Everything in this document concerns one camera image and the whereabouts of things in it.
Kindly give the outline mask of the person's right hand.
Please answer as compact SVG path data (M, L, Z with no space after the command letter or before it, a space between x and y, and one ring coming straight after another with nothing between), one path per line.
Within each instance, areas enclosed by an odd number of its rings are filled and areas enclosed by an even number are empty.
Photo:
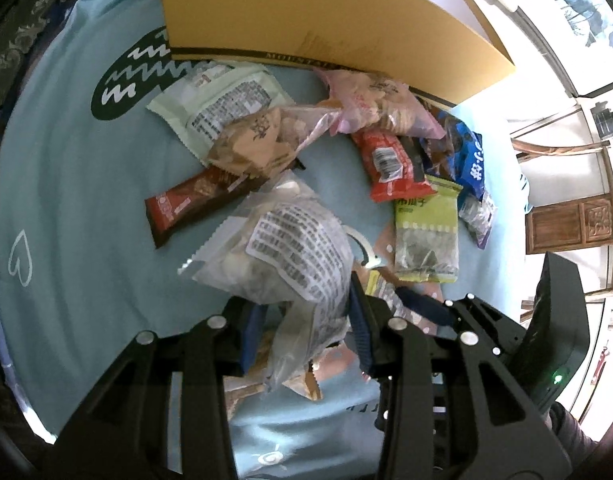
M567 452L573 469L583 463L597 448L598 443L584 434L579 422L559 402L555 402L549 408L547 422Z

